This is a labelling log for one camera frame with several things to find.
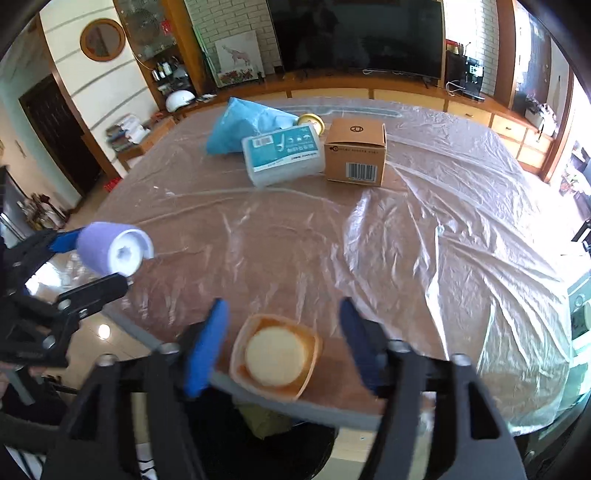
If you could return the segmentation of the clear dental floss box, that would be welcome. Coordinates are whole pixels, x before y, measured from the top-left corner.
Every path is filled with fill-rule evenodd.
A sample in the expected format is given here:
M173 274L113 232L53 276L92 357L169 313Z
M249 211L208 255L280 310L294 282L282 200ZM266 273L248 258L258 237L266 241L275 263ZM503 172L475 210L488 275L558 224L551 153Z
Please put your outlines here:
M322 174L325 153L310 123L242 140L246 171L256 188Z

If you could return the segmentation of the light blue plastic bag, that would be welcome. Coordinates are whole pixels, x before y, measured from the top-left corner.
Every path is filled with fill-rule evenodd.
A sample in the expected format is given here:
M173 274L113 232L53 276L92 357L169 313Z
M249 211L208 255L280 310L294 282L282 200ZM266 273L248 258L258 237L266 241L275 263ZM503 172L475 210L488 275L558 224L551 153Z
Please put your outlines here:
M297 124L297 115L249 100L231 97L207 139L206 152L225 155L242 152L242 140Z

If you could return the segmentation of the black flat television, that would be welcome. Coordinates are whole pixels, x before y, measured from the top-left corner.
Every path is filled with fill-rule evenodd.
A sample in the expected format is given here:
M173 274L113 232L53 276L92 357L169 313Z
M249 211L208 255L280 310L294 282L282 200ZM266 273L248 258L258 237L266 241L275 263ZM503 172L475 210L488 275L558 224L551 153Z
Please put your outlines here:
M439 1L270 1L267 7L287 71L441 77L444 15Z

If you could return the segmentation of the white helmet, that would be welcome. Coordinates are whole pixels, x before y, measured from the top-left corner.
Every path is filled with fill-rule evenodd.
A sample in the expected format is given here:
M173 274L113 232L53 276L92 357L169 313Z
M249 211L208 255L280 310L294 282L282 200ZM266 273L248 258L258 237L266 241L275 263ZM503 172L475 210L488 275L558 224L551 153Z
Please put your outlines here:
M170 93L165 100L165 107L169 113L193 103L197 98L188 90L176 90Z

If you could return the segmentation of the stack of books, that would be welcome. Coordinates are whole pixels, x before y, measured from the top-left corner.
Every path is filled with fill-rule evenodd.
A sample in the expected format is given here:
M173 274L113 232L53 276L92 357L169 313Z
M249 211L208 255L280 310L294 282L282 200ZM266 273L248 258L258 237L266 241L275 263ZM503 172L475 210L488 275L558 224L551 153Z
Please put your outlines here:
M134 114L121 117L105 131L106 141L116 153L139 145L149 133Z

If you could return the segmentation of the beige cup with white lid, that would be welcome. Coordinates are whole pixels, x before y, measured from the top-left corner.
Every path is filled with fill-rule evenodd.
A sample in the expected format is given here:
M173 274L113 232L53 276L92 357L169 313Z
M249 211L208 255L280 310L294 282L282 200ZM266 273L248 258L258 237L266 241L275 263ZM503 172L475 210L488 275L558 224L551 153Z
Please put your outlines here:
M230 378L245 390L280 402L301 397L322 352L314 330L277 315L246 319L232 347Z

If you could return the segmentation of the brown cardboard box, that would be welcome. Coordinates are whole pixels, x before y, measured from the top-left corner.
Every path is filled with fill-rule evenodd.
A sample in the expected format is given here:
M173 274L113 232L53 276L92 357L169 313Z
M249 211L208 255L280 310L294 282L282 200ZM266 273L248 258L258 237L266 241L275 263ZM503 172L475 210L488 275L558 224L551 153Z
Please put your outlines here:
M381 186L387 158L386 125L369 117L335 118L325 136L325 178Z

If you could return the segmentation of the wooden tv cabinet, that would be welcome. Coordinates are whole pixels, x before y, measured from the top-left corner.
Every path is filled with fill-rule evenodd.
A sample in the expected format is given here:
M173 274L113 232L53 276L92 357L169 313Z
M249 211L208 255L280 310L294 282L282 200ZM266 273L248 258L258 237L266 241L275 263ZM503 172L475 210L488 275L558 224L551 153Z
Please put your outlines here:
M246 82L219 90L211 101L183 107L170 116L178 122L199 109L219 106L229 98L243 98L263 103L270 100L308 97L356 98L393 101L443 111L487 126L497 133L507 150L521 167L550 181L558 162L557 147L552 137L537 129L526 118L486 97L471 100L458 93L430 86L423 81L387 77L377 74L327 75L287 73L270 75L266 79Z

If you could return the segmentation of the horse painting on canvas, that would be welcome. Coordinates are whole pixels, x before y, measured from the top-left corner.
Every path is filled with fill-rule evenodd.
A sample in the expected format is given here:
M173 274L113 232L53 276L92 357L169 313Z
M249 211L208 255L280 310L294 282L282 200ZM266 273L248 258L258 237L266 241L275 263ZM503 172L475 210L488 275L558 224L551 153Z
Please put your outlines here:
M266 76L253 30L217 40L215 49L221 67L217 73L221 87L259 81Z

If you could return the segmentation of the small yellow cup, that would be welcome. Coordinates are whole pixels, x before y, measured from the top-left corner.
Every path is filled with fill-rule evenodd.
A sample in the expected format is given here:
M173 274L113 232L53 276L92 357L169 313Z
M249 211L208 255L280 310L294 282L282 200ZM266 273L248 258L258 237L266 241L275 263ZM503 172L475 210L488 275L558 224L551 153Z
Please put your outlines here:
M325 122L322 118L314 113L304 113L297 118L297 125L309 125L314 128L318 136L325 133Z

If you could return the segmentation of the small wooden side table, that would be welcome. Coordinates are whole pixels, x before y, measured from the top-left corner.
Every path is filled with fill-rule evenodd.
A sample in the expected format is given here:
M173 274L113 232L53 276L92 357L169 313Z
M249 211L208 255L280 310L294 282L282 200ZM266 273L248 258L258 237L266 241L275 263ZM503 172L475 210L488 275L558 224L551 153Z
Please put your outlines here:
M176 126L173 117L167 117L155 123L150 132L142 139L139 144L123 150L117 154L117 159L126 172L131 170L130 162L134 159L143 157L151 148L153 148L169 131Z

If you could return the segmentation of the round wooden wall mirror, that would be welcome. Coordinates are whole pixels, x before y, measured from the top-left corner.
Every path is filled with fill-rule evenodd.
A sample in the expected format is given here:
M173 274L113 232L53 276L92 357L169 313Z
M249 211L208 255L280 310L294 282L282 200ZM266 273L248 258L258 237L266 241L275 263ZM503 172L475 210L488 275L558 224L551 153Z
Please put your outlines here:
M90 60L108 62L121 54L125 40L124 30L115 20L100 18L82 30L79 43Z

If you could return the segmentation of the purple hair roller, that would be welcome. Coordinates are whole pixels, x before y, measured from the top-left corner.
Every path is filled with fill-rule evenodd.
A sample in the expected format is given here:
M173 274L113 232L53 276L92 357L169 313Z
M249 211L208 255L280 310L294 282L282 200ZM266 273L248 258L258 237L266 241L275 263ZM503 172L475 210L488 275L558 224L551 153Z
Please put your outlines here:
M143 230L112 222L93 222L82 228L76 252L82 264L100 276L131 277L144 260L154 257L153 243Z

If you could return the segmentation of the grey trash bin rim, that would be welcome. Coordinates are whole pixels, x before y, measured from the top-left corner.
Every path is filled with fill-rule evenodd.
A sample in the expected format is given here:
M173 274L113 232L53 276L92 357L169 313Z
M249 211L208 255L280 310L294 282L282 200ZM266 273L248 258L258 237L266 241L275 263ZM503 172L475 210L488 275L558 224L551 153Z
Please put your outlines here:
M159 339L135 325L115 307L104 307L103 314L148 349L157 349L162 344ZM270 399L239 386L235 380L231 380L228 374L216 370L211 374L211 386L235 396L239 400L255 403L290 417L328 426L345 427L360 431L377 431L382 419L383 403L381 401L378 401L379 412L377 414L367 414L353 410L325 407L305 400L283 401Z

